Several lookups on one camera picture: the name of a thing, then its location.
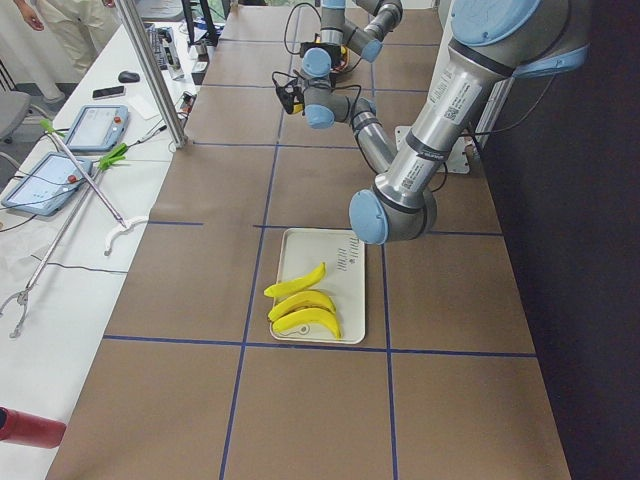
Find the yellow banana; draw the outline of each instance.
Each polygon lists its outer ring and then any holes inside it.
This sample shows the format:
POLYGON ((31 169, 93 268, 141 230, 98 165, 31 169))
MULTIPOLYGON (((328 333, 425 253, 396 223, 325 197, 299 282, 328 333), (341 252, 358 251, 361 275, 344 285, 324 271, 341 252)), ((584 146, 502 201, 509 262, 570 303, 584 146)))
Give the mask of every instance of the yellow banana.
POLYGON ((326 274, 327 267, 325 263, 322 262, 302 277, 287 280, 286 282, 274 283, 265 289, 264 294, 271 298, 288 297, 289 295, 293 295, 294 293, 306 290, 307 288, 315 285, 322 280, 326 274))
POLYGON ((274 306, 269 312, 269 320, 275 322, 280 317, 301 308, 318 307, 336 313, 336 306, 331 298, 318 290, 303 290, 295 293, 274 306))
POLYGON ((342 338, 340 324, 335 314, 324 308, 317 307, 303 308, 302 310, 297 310, 284 317, 280 317, 271 324, 271 328, 275 333, 282 333, 307 323, 319 323, 329 329, 334 338, 338 340, 342 338))

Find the robotic arm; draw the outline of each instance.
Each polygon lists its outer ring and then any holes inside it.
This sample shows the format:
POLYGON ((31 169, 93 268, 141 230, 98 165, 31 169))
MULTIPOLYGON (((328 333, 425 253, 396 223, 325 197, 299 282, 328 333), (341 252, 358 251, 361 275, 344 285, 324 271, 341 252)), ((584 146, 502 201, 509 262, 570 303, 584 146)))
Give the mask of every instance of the robotic arm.
POLYGON ((429 181, 493 86, 511 76, 553 75, 582 65, 591 0, 457 0, 451 13, 450 62, 399 151, 369 101, 339 95, 334 88, 331 72, 339 63, 340 47, 373 62, 386 34, 402 19, 399 0, 356 4, 375 17, 364 30, 345 20, 345 0, 323 0, 320 42, 303 45, 302 71, 289 86, 312 128, 348 123, 377 173, 371 188, 351 200, 349 217, 356 235, 373 244, 410 240, 435 222, 429 181))

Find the red cylinder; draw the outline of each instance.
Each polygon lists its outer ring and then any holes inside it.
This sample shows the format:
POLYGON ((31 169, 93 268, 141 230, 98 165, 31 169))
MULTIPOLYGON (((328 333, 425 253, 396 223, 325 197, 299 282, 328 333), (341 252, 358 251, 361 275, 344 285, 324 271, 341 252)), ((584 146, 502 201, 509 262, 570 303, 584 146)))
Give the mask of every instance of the red cylinder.
POLYGON ((60 445, 66 428, 57 420, 0 407, 0 441, 54 448, 60 445))

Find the dark background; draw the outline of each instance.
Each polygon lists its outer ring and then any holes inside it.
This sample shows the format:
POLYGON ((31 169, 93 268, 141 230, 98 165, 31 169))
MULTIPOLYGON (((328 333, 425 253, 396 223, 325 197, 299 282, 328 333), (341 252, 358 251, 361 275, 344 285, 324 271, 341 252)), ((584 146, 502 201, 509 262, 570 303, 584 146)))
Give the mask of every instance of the dark background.
POLYGON ((594 2, 587 63, 483 154, 574 480, 640 479, 639 42, 640 3, 594 2))

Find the chair seat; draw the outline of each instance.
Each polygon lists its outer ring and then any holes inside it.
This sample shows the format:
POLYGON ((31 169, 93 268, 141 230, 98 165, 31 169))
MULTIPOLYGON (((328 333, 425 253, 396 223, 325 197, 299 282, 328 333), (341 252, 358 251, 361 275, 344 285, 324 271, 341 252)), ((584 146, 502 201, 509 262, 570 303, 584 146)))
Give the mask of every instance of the chair seat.
POLYGON ((0 140, 10 137, 29 113, 31 96, 23 92, 0 93, 0 140))

